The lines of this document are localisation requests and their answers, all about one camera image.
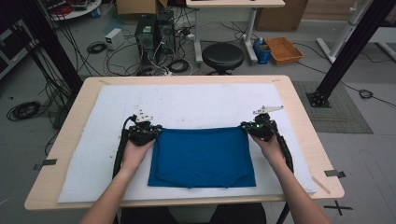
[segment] cardboard box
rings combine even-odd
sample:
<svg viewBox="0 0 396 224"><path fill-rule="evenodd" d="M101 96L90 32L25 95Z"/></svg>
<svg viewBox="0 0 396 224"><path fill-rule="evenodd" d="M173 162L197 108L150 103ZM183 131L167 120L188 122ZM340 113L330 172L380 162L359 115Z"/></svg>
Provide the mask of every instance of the cardboard box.
<svg viewBox="0 0 396 224"><path fill-rule="evenodd" d="M143 13L158 15L167 4L168 0L117 0L117 11L119 15Z"/></svg>
<svg viewBox="0 0 396 224"><path fill-rule="evenodd" d="M303 19L348 21L354 13L350 10L354 2L355 0L309 0ZM396 7L389 13L387 20L391 21L395 15Z"/></svg>
<svg viewBox="0 0 396 224"><path fill-rule="evenodd" d="M258 31L296 31L308 0L285 0L284 7L262 8L255 21Z"/></svg>

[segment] desk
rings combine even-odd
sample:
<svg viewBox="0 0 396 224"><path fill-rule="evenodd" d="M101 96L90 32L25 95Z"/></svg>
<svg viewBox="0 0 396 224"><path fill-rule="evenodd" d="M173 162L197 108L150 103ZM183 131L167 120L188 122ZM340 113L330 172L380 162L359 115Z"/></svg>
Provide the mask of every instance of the desk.
<svg viewBox="0 0 396 224"><path fill-rule="evenodd" d="M247 53L250 59L250 63L254 64L257 62L256 54L254 53L253 47L250 42L251 32L253 30L254 20L256 19L257 7L283 7L285 2L283 0L223 0L223 1L186 1L188 7L197 8L195 11L195 39L194 39L194 49L195 49L195 60L198 63L202 62L202 51L200 43L200 31L199 31L199 21L201 20L201 14L208 12L208 14L214 15L216 21L227 21L224 19L223 13L230 10L229 18L231 21L239 21L240 18L238 14L241 13L241 9L250 9L248 13L248 28L247 33L243 35L244 45L247 49Z"/></svg>
<svg viewBox="0 0 396 224"><path fill-rule="evenodd" d="M329 158L306 115L304 107L286 76L232 76L232 77L90 77L85 80L70 113L64 122L57 140L49 153L48 160L56 159L55 165L44 166L25 202L28 210L87 208L92 203L57 203L61 193L69 162L78 145L86 121L95 105L102 86L105 85L169 85L210 83L273 83L295 131L297 141L304 154L317 193L314 199L341 198L344 190L336 176L327 177L323 171L332 170ZM177 199L160 201L132 201L122 206L182 205L209 203L242 203L283 201L283 196L224 197L210 199Z"/></svg>
<svg viewBox="0 0 396 224"><path fill-rule="evenodd" d="M67 15L50 15L52 17L53 20L55 21L63 21L63 20L69 20L69 19L74 19L76 17L80 17L83 16L85 14L88 14L92 11L94 11L96 8L98 8L101 4L102 0L95 0L94 2L89 1L88 5L87 5L87 9L85 10L74 10L72 12L70 12L70 14Z"/></svg>
<svg viewBox="0 0 396 224"><path fill-rule="evenodd" d="M356 26L359 24L358 19L367 10L372 3L372 0L365 0L358 7L355 8L355 13L347 22L344 30L338 36L330 49L322 38L317 38L319 46L326 54L327 58L331 63L335 62L336 56L340 52L341 48L348 41L349 37L355 31ZM387 43L396 43L396 29L394 27L379 27L369 42L375 42L378 46L383 49L394 61L396 61L396 52Z"/></svg>

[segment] black stool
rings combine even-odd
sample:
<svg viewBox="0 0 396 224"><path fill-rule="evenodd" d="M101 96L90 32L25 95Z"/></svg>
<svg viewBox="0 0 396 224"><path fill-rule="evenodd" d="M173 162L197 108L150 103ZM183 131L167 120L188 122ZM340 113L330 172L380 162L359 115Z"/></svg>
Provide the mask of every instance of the black stool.
<svg viewBox="0 0 396 224"><path fill-rule="evenodd" d="M244 52L231 44L213 44L204 49L202 52L202 59L209 67L216 71L210 72L208 75L218 73L219 75L230 75L227 70L234 70L239 67L245 57Z"/></svg>

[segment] white paper sheet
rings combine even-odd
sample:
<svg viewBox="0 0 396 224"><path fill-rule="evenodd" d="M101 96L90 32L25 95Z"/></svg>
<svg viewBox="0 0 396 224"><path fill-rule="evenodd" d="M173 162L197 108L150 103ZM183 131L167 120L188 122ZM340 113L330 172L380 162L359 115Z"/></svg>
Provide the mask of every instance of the white paper sheet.
<svg viewBox="0 0 396 224"><path fill-rule="evenodd" d="M282 105L274 84L190 84L104 86L70 162L59 203L94 202L111 181L123 122L142 109L151 122L170 129L235 127L252 121L262 105ZM270 113L288 141L295 175L308 193L316 192L286 111ZM282 189L260 148L249 138L257 187L235 189L157 188L147 185L152 148L124 200L280 195Z"/></svg>

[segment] blue cloth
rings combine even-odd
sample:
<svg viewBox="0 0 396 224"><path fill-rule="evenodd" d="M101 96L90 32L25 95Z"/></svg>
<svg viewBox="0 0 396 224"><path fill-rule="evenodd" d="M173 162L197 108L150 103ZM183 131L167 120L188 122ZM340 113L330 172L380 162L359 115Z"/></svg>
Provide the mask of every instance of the blue cloth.
<svg viewBox="0 0 396 224"><path fill-rule="evenodd" d="M148 185L256 187L247 133L240 127L163 129L154 144Z"/></svg>

